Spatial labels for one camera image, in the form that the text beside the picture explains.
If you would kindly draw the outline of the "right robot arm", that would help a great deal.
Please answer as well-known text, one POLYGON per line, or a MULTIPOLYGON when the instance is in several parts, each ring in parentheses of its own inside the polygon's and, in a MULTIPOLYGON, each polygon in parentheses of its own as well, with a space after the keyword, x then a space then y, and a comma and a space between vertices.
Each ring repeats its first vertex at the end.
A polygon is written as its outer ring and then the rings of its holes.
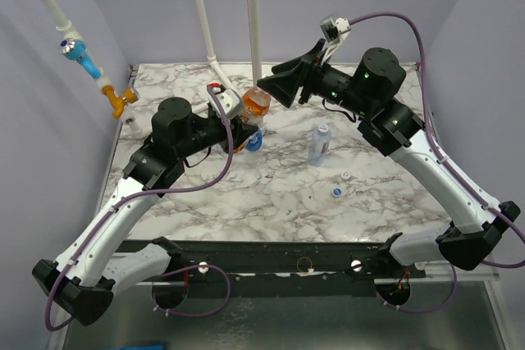
POLYGON ((322 62, 324 40, 301 57, 272 67, 257 86, 284 107, 319 96, 358 117, 358 132, 383 156, 402 166, 445 209, 451 222, 438 229, 395 234, 377 258, 378 270, 394 278, 420 261, 447 261, 474 270, 493 251, 520 214, 499 202, 438 154, 424 121, 395 95, 406 77, 389 49, 370 48, 353 75, 322 62))

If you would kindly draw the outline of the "blue white Pocari cap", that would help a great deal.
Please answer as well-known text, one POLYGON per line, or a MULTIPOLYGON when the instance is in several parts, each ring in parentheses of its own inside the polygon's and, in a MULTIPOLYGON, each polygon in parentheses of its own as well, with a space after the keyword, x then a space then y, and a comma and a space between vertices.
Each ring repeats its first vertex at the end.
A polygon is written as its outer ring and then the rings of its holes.
POLYGON ((334 198, 340 198, 342 196, 342 190, 339 188, 334 188, 331 194, 334 198))

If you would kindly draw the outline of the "orange tea bottle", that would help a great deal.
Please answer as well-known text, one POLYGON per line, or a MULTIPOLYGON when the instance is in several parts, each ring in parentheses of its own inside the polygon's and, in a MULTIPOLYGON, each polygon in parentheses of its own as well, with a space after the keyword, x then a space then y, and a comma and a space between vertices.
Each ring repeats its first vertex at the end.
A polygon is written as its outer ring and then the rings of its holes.
POLYGON ((268 113, 271 96, 258 87, 252 87, 242 97, 244 109, 242 116, 249 124, 264 128, 263 118, 268 113))

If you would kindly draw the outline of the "blue label Pocari bottle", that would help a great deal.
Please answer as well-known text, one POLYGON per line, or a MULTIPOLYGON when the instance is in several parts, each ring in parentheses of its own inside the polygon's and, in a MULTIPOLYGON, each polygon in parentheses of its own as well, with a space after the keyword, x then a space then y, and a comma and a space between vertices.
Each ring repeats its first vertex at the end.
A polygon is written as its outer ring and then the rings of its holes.
POLYGON ((263 145, 263 135, 264 128, 259 128, 258 131, 249 138, 248 142, 245 145, 245 149, 248 152, 258 151, 263 145))

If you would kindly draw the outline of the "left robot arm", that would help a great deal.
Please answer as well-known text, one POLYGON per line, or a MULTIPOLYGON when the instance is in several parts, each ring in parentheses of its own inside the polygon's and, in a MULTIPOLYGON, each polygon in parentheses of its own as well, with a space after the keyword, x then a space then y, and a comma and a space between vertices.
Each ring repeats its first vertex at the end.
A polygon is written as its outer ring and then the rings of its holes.
POLYGON ((164 195, 177 193, 173 185, 188 168, 188 157, 219 145, 227 154, 223 169, 229 170, 234 150, 256 132, 240 119, 244 103, 235 90, 208 97, 205 117, 195 114, 184 98, 161 101, 151 118, 151 134, 130 157, 106 204, 64 252, 34 266, 32 276, 48 296, 48 330, 57 330, 49 315, 53 304, 87 326, 117 294, 153 276, 173 280, 181 273, 181 253, 165 239, 119 262, 112 256, 145 213, 164 195))

